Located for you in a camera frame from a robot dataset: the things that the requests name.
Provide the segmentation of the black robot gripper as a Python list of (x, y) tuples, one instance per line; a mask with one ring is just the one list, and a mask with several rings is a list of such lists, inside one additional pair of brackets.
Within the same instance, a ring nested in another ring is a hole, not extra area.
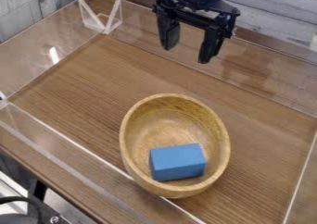
[(157, 0), (154, 12), (165, 50), (171, 50), (179, 42), (179, 22), (206, 30), (198, 62), (207, 64), (219, 53), (225, 37), (233, 36), (239, 9), (223, 0)]

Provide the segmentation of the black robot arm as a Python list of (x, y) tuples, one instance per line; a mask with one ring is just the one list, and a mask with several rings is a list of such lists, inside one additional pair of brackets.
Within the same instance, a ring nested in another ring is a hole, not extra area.
[(218, 55), (225, 38), (234, 35), (241, 11), (223, 0), (157, 0), (153, 11), (158, 17), (159, 43), (171, 50), (179, 43), (181, 24), (205, 31), (198, 62), (207, 64)]

